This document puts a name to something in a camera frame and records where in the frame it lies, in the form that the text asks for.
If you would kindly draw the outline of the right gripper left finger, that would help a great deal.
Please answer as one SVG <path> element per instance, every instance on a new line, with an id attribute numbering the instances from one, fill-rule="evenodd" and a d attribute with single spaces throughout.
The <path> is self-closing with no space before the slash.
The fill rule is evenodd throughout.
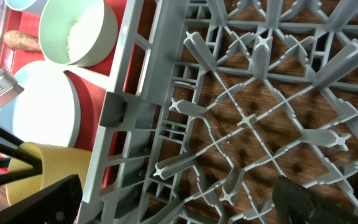
<path id="1" fill-rule="evenodd" d="M 72 174 L 0 211 L 0 224 L 73 223 L 83 190 Z"/>

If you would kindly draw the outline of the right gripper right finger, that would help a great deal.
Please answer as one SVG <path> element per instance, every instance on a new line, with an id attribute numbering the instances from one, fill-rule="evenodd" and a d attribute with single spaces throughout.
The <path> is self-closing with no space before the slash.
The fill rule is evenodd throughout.
<path id="1" fill-rule="evenodd" d="M 272 200 L 283 224 L 358 224 L 358 216 L 285 176 L 276 178 Z"/>

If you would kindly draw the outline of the yellow plastic cup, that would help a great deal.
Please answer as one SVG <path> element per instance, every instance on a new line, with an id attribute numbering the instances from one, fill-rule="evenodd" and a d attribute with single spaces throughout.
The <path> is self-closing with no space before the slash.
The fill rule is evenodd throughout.
<path id="1" fill-rule="evenodd" d="M 42 173 L 6 184 L 9 205 L 14 205 L 72 174 L 79 175 L 81 186 L 85 186 L 90 151 L 34 142 L 25 142 L 20 145 L 20 149 L 42 161 Z"/>

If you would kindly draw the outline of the mint green bowl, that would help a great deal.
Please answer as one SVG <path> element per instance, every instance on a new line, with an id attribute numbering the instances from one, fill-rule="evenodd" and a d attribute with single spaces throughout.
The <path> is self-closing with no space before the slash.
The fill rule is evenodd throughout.
<path id="1" fill-rule="evenodd" d="M 82 48 L 80 56 L 71 61 L 67 37 L 76 21 L 84 23 Z M 49 0 L 40 17 L 39 44 L 45 60 L 89 67 L 111 53 L 117 33 L 117 17 L 105 0 Z"/>

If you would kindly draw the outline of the light blue bowl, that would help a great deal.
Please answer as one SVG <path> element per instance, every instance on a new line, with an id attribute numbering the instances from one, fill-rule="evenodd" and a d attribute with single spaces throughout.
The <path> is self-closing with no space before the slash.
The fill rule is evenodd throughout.
<path id="1" fill-rule="evenodd" d="M 48 0 L 5 0 L 12 10 L 26 12 L 35 16 L 41 16 Z"/>

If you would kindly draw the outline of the grey dishwasher rack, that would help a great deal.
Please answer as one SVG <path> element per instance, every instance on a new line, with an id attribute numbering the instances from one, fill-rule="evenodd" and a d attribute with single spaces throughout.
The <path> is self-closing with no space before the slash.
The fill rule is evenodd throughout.
<path id="1" fill-rule="evenodd" d="M 127 1 L 78 223 L 358 215 L 358 1 Z"/>

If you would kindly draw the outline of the light blue plate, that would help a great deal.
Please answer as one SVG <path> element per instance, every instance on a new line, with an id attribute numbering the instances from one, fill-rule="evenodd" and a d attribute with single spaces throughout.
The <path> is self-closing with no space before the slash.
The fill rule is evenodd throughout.
<path id="1" fill-rule="evenodd" d="M 25 142 L 73 147 L 80 122 L 80 101 L 61 68 L 43 60 L 14 75 L 24 91 L 0 108 L 0 125 Z"/>

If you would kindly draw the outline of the red serving tray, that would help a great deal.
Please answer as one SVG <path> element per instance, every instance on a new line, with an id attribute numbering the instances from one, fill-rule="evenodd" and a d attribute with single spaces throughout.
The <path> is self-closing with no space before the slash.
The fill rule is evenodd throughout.
<path id="1" fill-rule="evenodd" d="M 150 34 L 157 3 L 155 1 L 145 1 L 144 4 L 140 14 L 138 32 L 146 36 Z M 19 30 L 37 35 L 39 20 L 39 16 L 8 9 L 4 31 Z M 145 52 L 140 47 L 135 46 L 132 49 L 130 65 L 124 83 L 125 92 L 135 92 L 144 57 Z M 24 65 L 36 60 L 42 60 L 43 58 L 44 56 L 41 53 L 13 50 L 3 40 L 0 40 L 0 68 L 3 67 L 13 74 Z M 105 91 L 72 72 L 66 72 L 66 75 L 73 82 L 77 90 L 81 107 L 80 131 L 75 147 L 90 151 L 93 148 Z"/>

